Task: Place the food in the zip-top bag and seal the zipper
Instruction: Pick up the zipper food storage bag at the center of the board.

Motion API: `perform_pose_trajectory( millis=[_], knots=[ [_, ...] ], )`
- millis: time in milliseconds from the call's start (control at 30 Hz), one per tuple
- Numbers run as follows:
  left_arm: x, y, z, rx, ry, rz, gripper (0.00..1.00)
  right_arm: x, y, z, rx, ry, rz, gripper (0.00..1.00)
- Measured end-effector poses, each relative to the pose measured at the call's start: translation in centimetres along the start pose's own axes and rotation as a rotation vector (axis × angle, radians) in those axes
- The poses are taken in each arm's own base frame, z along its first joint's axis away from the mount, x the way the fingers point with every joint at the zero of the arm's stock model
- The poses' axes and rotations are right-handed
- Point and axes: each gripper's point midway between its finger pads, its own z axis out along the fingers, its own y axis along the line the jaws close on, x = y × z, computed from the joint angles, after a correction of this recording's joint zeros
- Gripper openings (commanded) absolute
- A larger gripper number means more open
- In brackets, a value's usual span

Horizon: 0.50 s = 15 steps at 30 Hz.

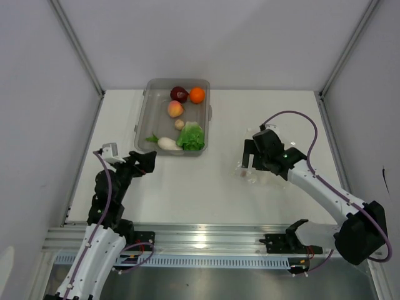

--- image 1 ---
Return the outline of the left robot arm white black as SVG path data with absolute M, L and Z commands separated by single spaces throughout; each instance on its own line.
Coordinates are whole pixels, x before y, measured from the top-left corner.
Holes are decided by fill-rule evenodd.
M 155 151 L 110 156 L 93 152 L 103 170 L 97 173 L 87 226 L 79 251 L 55 294 L 45 299 L 99 299 L 109 273 L 121 253 L 137 249 L 155 252 L 152 241 L 138 239 L 132 221 L 123 219 L 123 199 L 134 178 L 154 171 Z

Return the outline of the green lettuce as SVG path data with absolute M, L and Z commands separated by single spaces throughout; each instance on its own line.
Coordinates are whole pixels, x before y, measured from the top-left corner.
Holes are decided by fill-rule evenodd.
M 204 131 L 197 122 L 187 122 L 176 144 L 184 151 L 200 151 L 205 145 Z

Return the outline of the white radish green leaves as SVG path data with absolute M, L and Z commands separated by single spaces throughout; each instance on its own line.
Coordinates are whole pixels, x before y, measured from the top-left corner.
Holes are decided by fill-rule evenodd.
M 182 151 L 182 147 L 176 144 L 175 140 L 168 137 L 156 137 L 154 134 L 146 138 L 147 142 L 156 143 L 161 149 L 167 151 Z

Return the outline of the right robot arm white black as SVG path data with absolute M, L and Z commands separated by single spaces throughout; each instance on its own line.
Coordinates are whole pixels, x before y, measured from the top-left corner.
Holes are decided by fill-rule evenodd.
M 268 171 L 302 189 L 335 220 L 335 225 L 302 219 L 287 229 L 286 247 L 299 252 L 306 246 L 336 250 L 347 262 L 359 265 L 388 240 L 384 208 L 366 203 L 329 184 L 311 167 L 305 154 L 285 148 L 279 136 L 265 129 L 244 142 L 242 167 Z

